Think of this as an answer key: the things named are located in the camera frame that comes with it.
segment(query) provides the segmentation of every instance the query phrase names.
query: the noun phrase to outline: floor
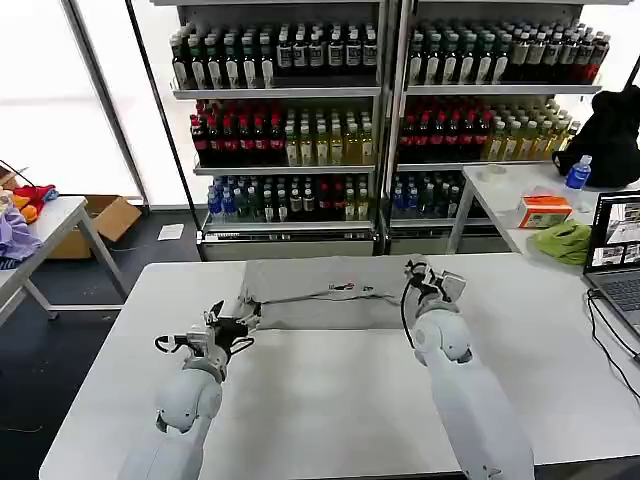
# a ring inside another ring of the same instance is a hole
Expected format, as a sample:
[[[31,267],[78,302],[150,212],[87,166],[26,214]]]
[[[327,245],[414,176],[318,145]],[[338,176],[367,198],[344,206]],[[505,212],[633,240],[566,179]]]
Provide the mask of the floor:
[[[184,223],[182,238],[158,242],[162,225],[172,223]],[[149,263],[199,261],[194,238],[188,212],[154,212],[140,218],[112,255],[133,285]],[[32,279],[52,303],[120,303],[93,259],[45,262]],[[38,478],[40,464],[114,318],[113,312],[66,312],[48,322],[28,298],[1,327],[0,478]]]

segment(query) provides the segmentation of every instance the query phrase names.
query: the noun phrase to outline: green cloth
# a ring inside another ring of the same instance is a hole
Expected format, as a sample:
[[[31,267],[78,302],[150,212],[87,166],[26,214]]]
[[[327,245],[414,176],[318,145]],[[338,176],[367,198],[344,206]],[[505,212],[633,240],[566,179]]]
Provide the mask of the green cloth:
[[[567,265],[584,265],[587,261],[591,227],[569,219],[533,235],[540,251]]]

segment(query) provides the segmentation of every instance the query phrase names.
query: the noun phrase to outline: laptop screen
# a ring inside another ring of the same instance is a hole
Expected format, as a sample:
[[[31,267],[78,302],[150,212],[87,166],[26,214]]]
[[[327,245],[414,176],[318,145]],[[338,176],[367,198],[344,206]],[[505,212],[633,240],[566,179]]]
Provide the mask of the laptop screen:
[[[640,192],[602,193],[585,272],[640,267]]]

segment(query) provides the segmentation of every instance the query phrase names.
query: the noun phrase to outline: laptop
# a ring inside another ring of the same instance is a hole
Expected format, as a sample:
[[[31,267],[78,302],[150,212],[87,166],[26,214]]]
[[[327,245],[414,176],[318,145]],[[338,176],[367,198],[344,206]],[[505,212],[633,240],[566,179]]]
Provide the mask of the laptop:
[[[640,336],[640,191],[600,194],[584,276]]]

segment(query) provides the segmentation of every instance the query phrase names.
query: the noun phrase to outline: cardboard box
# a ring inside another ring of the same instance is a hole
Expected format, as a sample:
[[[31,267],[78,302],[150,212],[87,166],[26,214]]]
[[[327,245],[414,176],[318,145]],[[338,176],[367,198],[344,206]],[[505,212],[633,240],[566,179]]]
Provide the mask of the cardboard box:
[[[549,228],[564,222],[571,214],[571,206],[564,197],[522,197],[517,214],[520,228]]]
[[[100,235],[117,242],[124,232],[140,217],[141,212],[118,195],[83,195],[87,199],[87,213],[93,219],[93,226]],[[91,258],[89,244],[82,232],[74,228],[67,238],[49,254],[53,259]]]

